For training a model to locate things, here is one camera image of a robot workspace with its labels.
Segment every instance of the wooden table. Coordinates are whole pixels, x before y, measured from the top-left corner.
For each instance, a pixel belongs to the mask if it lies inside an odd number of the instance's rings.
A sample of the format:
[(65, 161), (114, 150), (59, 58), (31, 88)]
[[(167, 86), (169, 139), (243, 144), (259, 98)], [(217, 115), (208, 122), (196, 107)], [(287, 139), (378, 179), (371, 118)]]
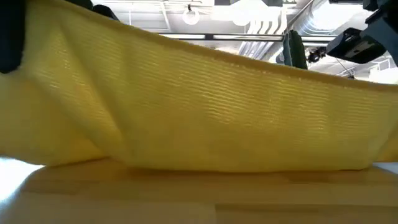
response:
[(398, 175), (376, 167), (167, 172), (91, 161), (34, 172), (0, 203), (0, 223), (398, 223)]

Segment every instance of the yellow cloth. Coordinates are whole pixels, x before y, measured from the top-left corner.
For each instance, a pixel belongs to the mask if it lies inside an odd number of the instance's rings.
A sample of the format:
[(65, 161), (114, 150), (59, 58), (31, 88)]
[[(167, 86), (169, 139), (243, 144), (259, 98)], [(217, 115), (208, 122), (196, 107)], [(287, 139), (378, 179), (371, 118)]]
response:
[(153, 169), (362, 169), (398, 161), (398, 86), (205, 49), (65, 1), (30, 0), (0, 75), (0, 154)]

